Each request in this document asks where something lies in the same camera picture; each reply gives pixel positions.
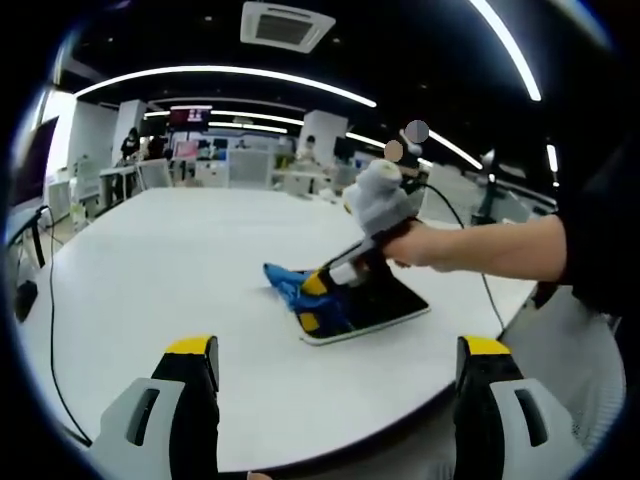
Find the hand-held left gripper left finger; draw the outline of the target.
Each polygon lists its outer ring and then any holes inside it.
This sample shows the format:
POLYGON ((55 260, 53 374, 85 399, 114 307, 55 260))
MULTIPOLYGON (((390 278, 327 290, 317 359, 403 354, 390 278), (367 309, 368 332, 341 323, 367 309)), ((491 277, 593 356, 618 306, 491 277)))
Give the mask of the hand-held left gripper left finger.
POLYGON ((104 411, 88 449, 105 479, 215 479, 218 339, 182 339, 104 411))

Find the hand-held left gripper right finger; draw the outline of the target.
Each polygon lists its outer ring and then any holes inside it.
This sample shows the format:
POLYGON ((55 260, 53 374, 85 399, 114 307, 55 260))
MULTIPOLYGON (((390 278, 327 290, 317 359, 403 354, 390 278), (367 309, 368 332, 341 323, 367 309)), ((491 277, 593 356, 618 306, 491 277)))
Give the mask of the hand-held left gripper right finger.
POLYGON ((586 455, 566 408, 491 338, 457 340, 454 425, 456 479, 569 479, 586 455))

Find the person's right hand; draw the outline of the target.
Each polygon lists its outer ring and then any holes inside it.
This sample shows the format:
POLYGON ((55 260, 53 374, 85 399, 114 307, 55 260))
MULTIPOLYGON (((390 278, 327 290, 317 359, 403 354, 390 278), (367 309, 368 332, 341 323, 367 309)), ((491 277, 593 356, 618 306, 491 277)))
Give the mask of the person's right hand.
POLYGON ((448 243, 451 231, 412 220, 405 230, 382 248, 385 257, 401 268, 431 267, 439 272, 453 269, 448 243))

